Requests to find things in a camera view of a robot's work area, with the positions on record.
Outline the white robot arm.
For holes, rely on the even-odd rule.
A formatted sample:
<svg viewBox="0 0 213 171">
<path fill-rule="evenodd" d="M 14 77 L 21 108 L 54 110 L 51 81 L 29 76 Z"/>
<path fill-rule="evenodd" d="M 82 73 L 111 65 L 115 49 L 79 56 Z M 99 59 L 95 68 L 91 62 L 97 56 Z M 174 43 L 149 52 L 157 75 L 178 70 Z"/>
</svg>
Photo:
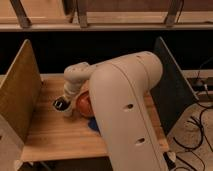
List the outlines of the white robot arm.
<svg viewBox="0 0 213 171">
<path fill-rule="evenodd" d="M 92 109 L 114 171 L 168 171 L 144 104 L 163 67 L 151 52 L 139 52 L 64 71 L 64 96 L 71 100 L 89 83 Z"/>
</svg>

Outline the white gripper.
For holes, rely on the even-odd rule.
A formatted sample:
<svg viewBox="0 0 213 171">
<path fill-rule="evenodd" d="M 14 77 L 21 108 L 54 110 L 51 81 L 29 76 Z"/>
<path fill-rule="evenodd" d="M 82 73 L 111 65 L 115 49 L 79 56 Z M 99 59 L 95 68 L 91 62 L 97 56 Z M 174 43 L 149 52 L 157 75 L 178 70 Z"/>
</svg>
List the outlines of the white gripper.
<svg viewBox="0 0 213 171">
<path fill-rule="evenodd" d="M 63 105 L 69 107 L 72 103 L 72 99 L 80 92 L 80 86 L 66 83 L 64 85 L 64 97 Z"/>
</svg>

